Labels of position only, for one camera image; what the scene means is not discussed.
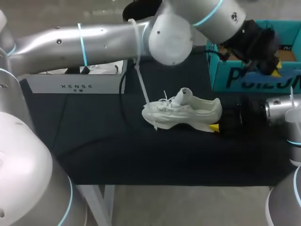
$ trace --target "shoe sole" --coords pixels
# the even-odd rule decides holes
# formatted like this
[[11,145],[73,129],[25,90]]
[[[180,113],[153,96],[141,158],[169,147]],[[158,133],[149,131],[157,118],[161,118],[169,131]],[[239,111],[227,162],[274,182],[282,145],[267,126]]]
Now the shoe sole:
[[150,121],[146,118],[144,118],[149,124],[153,125],[153,126],[157,126],[160,129],[171,129],[172,127],[178,125],[178,124],[187,124],[192,126],[193,128],[203,131],[203,132],[209,132],[209,133],[214,133],[214,130],[209,128],[209,125],[203,124],[203,123],[166,123],[166,124],[162,124],[159,122],[154,122],[154,121]]

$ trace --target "black cable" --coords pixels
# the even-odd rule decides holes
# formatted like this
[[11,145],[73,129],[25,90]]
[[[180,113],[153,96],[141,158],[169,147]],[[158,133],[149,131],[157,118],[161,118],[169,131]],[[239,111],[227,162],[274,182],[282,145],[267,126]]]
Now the black cable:
[[130,123],[127,120],[126,112],[125,112],[125,109],[124,109],[124,106],[123,106],[122,93],[121,93],[121,91],[122,91],[122,84],[123,84],[124,79],[127,76],[127,73],[130,70],[132,70],[135,67],[135,65],[136,64],[133,64],[131,67],[129,67],[127,69],[127,71],[122,75],[120,83],[119,83],[119,109],[120,109],[120,113],[121,113],[122,119],[123,119],[124,123],[126,124],[126,126],[130,126]]

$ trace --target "silver metal cylinder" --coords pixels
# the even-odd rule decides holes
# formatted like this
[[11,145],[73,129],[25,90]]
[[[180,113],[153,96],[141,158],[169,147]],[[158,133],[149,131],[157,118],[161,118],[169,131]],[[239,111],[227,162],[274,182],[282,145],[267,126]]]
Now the silver metal cylinder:
[[266,204],[269,226],[297,226],[301,222],[301,172],[297,169],[270,192]]
[[21,119],[34,131],[33,122],[20,83],[9,71],[7,55],[0,49],[0,112],[5,112]]
[[217,44],[233,37],[246,19],[235,0],[166,0],[159,13],[170,12],[188,20]]
[[[149,20],[138,23],[141,38]],[[142,47],[142,54],[147,55]],[[14,75],[115,62],[137,57],[131,23],[56,27],[16,40],[9,61]]]
[[285,113],[287,140],[301,144],[301,107],[295,107]]
[[40,201],[12,226],[98,226],[86,201],[53,159],[49,185]]
[[[294,95],[294,104],[295,106],[301,105],[301,94]],[[265,109],[269,125],[283,124],[285,121],[285,113],[292,109],[292,107],[290,95],[267,99]]]
[[285,113],[285,134],[290,145],[291,163],[301,165],[301,106],[294,107]]

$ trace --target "shoelace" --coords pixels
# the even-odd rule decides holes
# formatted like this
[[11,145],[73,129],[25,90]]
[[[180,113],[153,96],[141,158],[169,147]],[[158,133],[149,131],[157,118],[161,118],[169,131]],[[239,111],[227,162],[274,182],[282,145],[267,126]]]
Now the shoelace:
[[[144,82],[143,82],[143,79],[142,79],[142,76],[141,76],[140,68],[139,68],[139,63],[140,63],[140,59],[141,59],[141,45],[142,44],[141,44],[141,38],[139,36],[138,25],[137,25],[137,23],[136,23],[136,21],[134,19],[129,19],[128,21],[133,24],[134,30],[135,30],[135,35],[136,35],[136,42],[137,42],[137,62],[136,62],[136,65],[135,65],[135,69],[137,71],[139,82],[140,82],[140,85],[141,85],[141,89],[143,91],[144,99],[145,99],[145,102],[146,102],[146,107],[148,109],[148,112],[151,112],[150,111],[150,109],[151,109],[150,100],[149,100],[149,97],[147,96],[146,88],[145,88],[145,85],[144,85]],[[154,128],[155,128],[155,130],[158,130],[157,123],[156,123],[154,117],[153,117],[153,121],[154,121]]]
[[175,97],[167,98],[166,92],[164,90],[165,99],[160,99],[159,101],[163,103],[163,105],[158,106],[159,110],[172,110],[171,104]]

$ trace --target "metal frame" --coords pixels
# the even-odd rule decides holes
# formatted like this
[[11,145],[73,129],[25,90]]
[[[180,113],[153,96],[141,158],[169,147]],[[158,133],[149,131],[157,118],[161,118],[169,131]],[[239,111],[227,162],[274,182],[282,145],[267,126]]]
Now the metal frame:
[[115,185],[106,185],[102,196],[98,185],[79,185],[99,226],[112,226]]

